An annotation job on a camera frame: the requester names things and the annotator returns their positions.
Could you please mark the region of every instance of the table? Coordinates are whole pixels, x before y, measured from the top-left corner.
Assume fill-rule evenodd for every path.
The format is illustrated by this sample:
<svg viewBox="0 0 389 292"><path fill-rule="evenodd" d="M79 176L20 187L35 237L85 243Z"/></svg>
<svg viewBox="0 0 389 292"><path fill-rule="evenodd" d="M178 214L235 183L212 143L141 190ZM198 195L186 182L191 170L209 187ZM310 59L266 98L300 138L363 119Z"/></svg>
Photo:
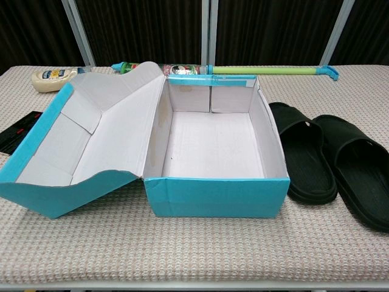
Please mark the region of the table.
<svg viewBox="0 0 389 292"><path fill-rule="evenodd" d="M45 69L0 77L0 131L53 99L30 82ZM336 69L337 82L262 75L261 87L269 102L335 114L389 149L389 67ZM0 226L0 289L389 288L389 234L360 224L340 196L324 206L286 198L276 219L159 218L135 181L56 220L0 199Z"/></svg>

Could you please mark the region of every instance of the label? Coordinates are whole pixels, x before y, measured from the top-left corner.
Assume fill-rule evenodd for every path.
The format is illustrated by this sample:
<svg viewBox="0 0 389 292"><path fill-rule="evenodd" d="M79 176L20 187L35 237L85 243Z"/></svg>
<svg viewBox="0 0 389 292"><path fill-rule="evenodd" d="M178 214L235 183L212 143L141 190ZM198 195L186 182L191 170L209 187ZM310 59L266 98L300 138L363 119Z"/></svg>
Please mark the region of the label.
<svg viewBox="0 0 389 292"><path fill-rule="evenodd" d="M59 77L63 77L64 74L65 74L65 69L48 70L43 72L42 78L58 79Z"/></svg>

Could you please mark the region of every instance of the box flap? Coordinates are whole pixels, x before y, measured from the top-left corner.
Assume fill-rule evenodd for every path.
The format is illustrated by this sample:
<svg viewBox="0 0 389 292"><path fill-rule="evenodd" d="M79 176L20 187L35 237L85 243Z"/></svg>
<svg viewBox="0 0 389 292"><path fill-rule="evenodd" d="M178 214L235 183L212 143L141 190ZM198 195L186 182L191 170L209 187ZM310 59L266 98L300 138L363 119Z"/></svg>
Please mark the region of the box flap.
<svg viewBox="0 0 389 292"><path fill-rule="evenodd" d="M142 63L123 75L88 73L72 80L75 93L87 97L102 111L102 116L84 149L71 184L104 170L125 170L142 176L165 80L153 62Z"/></svg>

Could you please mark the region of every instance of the black card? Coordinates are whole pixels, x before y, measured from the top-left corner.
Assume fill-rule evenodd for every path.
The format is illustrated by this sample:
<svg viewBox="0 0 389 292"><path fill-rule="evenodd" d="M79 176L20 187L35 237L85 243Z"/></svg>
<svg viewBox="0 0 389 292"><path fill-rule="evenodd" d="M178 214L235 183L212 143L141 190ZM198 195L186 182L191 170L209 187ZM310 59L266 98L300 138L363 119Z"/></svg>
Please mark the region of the black card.
<svg viewBox="0 0 389 292"><path fill-rule="evenodd" d="M36 121L42 115L40 111L32 111L19 121L14 123L11 127L0 133L0 152L11 155L24 137L35 125Z"/></svg>

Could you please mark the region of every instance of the open cardboard box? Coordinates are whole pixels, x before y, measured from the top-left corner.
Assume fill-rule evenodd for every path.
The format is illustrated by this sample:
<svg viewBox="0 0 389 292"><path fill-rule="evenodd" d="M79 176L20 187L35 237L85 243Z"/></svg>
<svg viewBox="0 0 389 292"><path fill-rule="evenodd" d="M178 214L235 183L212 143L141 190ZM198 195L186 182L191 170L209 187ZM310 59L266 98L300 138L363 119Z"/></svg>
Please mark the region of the open cardboard box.
<svg viewBox="0 0 389 292"><path fill-rule="evenodd" d="M289 178L257 78L167 80L152 62L78 75L1 169L0 196L55 218L137 178L156 215L275 217Z"/></svg>

